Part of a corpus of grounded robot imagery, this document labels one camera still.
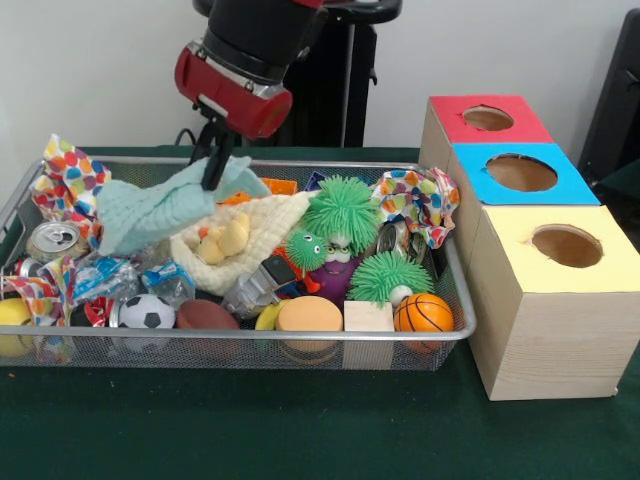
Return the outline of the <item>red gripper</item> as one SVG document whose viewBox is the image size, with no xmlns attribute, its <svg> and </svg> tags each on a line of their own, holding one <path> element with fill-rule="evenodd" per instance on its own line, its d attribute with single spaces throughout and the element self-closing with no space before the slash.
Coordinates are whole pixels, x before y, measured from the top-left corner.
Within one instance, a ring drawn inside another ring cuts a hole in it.
<svg viewBox="0 0 640 480">
<path fill-rule="evenodd" d="M 199 107 L 222 117 L 230 129 L 251 139 L 268 138 L 284 123 L 293 104 L 283 85 L 265 85 L 233 72 L 204 53 L 199 42 L 187 44 L 176 62 L 174 81 L 178 91 Z M 216 135 L 216 123 L 209 120 L 199 133 L 190 162 L 208 158 L 202 177 L 204 190 L 216 190 L 231 151 L 235 133 Z"/>
</svg>

